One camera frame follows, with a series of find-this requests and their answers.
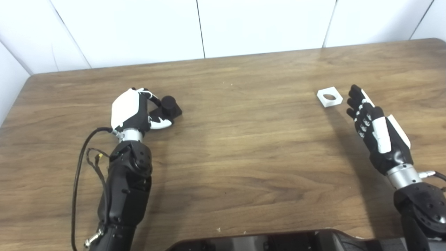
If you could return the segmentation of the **black and white left hand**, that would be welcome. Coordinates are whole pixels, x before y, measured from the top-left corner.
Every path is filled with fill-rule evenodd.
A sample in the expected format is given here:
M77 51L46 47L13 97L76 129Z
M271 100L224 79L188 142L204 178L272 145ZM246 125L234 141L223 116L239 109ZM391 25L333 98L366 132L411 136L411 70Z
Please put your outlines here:
M171 127L173 119L156 114L161 111L161 107L161 99L148 89L130 88L113 102L110 125L114 131L120 133L133 129L142 134Z

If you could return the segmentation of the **black and white right hand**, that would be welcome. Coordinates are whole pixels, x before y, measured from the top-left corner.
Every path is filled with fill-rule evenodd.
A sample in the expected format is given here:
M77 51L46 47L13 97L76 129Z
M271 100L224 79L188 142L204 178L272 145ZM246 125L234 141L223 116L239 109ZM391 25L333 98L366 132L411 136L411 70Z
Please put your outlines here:
M361 87L352 85L348 95L347 115L353 119L373 167L385 175L399 165L413 165L410 141L396 119L386 116Z

